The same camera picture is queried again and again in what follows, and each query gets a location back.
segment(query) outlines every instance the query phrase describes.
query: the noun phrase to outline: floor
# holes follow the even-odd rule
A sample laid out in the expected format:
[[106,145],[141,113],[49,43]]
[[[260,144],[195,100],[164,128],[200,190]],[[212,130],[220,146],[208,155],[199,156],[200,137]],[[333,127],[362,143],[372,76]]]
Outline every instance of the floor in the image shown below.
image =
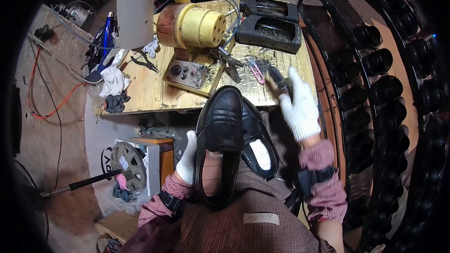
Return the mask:
[[[367,22],[371,19],[383,22],[363,0],[349,1]],[[305,3],[320,4],[316,0],[305,0]],[[108,11],[114,10],[115,1],[111,1],[99,13],[105,15]],[[54,17],[52,18],[49,14],[41,18],[38,25],[43,25],[44,21],[51,21],[57,28],[62,28],[61,25],[52,21],[53,19]],[[95,35],[98,28],[103,25],[102,23],[101,20],[96,20],[90,33]],[[68,37],[59,39],[63,43],[58,49],[58,55],[69,60],[73,70],[78,71],[84,61],[83,54],[87,50],[87,45]],[[26,90],[34,60],[31,55],[29,44],[25,41],[16,73],[18,86],[21,89],[24,123],[21,153],[17,159],[30,172],[39,188],[50,190],[54,187],[57,173],[59,122],[56,115],[46,120],[37,120],[31,117],[30,111],[26,109]],[[42,54],[40,65],[55,102],[59,103],[77,82],[48,55]],[[34,101],[43,114],[52,110],[53,104],[40,79],[35,82]],[[97,119],[93,117],[90,104],[89,95],[86,95],[85,88],[81,87],[60,110],[63,122],[63,151],[59,166],[58,187],[101,174],[99,165],[101,152],[110,146],[115,138],[136,135],[135,127],[138,121],[136,117],[110,116]],[[185,133],[193,128],[196,117],[195,113],[182,116],[170,113],[168,117],[181,136],[181,141],[178,141],[175,146],[177,161],[186,145]],[[110,205],[104,202],[106,198],[102,197],[104,191],[110,187],[108,182],[96,183],[49,200],[49,244],[55,252],[95,252],[98,233],[93,226],[93,221],[111,211]]]

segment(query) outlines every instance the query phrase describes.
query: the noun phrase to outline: black loafer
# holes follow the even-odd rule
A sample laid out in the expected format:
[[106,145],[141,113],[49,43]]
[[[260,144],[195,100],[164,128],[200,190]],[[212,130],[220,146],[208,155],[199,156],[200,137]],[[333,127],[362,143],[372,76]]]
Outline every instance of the black loafer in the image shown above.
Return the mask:
[[[244,153],[242,154],[242,157],[250,168],[259,176],[263,178],[273,177],[278,170],[278,153],[267,133],[259,111],[245,97],[242,97],[242,103],[244,105],[242,112]],[[260,166],[260,163],[258,163],[258,160],[256,159],[257,157],[260,159],[260,162],[265,160],[263,166]]]
[[[194,161],[194,188],[203,202],[222,208],[231,200],[239,160],[244,150],[242,136],[242,95],[234,86],[219,88],[206,102],[197,121],[197,151]],[[223,154],[221,188],[213,196],[203,189],[206,150]]]

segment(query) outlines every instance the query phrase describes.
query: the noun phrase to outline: red plaid sleeve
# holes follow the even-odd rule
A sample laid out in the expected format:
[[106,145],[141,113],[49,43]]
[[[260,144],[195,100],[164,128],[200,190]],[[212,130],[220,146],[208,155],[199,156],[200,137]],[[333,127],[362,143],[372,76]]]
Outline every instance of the red plaid sleeve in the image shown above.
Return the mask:
[[[303,149],[300,153],[300,165],[309,170],[321,170],[330,166],[333,160],[334,149],[329,140],[323,140],[312,147]],[[310,223],[316,223],[319,219],[336,220],[342,223],[347,212],[345,200],[347,194],[337,172],[330,180],[312,185],[311,194],[311,198],[307,201]]]
[[[175,176],[169,175],[166,177],[166,181],[161,190],[164,190],[182,200],[189,197],[191,187],[192,186],[179,180]],[[164,203],[159,198],[159,195],[155,194],[149,202],[142,205],[138,220],[138,227],[142,226],[145,223],[151,222],[158,217],[172,217],[172,214],[173,212],[169,210],[166,205],[164,205]]]

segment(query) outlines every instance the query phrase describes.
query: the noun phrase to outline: scissors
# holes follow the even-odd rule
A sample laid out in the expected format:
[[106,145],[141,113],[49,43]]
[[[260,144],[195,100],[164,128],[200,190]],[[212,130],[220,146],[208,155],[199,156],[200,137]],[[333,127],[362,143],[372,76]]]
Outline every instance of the scissors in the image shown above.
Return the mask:
[[256,77],[256,80],[259,82],[259,84],[264,84],[266,80],[264,79],[264,76],[259,70],[258,65],[256,64],[253,57],[250,57],[250,61],[247,60],[247,65],[250,68],[253,75]]
[[144,62],[139,62],[137,59],[135,59],[133,56],[131,56],[131,60],[137,64],[137,65],[143,65],[145,67],[147,67],[149,70],[153,70],[156,74],[159,74],[159,70],[158,68],[149,61],[149,59],[147,59],[147,55],[142,52],[142,50],[138,51],[139,54],[141,54],[143,56],[143,58],[145,59],[145,63]]

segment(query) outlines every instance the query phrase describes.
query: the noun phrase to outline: white cable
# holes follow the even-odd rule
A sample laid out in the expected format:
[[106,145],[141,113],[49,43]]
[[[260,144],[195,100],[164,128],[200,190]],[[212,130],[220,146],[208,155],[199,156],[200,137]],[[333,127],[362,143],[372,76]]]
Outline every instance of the white cable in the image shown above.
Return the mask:
[[37,38],[36,36],[32,35],[31,33],[28,33],[28,37],[30,37],[32,40],[37,42],[37,44],[39,44],[44,50],[46,50],[48,53],[50,53],[50,55],[53,57],[53,59],[55,59],[60,65],[63,65],[65,67],[65,69],[71,75],[73,75],[76,79],[78,79],[78,80],[80,80],[82,82],[86,82],[88,84],[93,84],[93,85],[99,84],[100,82],[103,81],[103,78],[100,79],[99,81],[96,81],[96,82],[88,81],[88,80],[82,78],[81,76],[77,75],[76,72],[74,72],[66,63],[64,63],[64,61],[62,59],[60,59],[58,56],[56,56],[39,38]]

